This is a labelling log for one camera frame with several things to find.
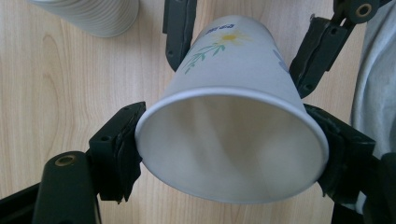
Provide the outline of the stack of white paper cups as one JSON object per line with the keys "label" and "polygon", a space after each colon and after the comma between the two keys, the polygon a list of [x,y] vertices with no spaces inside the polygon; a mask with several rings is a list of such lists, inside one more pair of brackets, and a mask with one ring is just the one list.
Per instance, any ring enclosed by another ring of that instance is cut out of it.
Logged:
{"label": "stack of white paper cups", "polygon": [[98,37],[126,32],[138,15],[139,0],[27,0]]}

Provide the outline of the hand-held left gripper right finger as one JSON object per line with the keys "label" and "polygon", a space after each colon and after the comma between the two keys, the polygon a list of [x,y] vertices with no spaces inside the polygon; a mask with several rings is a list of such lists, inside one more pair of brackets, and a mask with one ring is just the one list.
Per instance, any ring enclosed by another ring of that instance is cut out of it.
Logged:
{"label": "hand-held left gripper right finger", "polygon": [[318,179],[323,193],[335,203],[355,203],[361,192],[371,188],[375,140],[319,107],[304,107],[329,145],[329,159]]}

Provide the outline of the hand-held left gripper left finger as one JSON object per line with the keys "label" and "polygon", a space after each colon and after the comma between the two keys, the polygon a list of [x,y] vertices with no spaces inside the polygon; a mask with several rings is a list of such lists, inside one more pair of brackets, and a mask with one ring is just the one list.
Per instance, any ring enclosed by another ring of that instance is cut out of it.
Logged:
{"label": "hand-held left gripper left finger", "polygon": [[89,141],[93,183],[102,201],[127,202],[141,175],[134,134],[145,111],[145,102],[121,108]]}

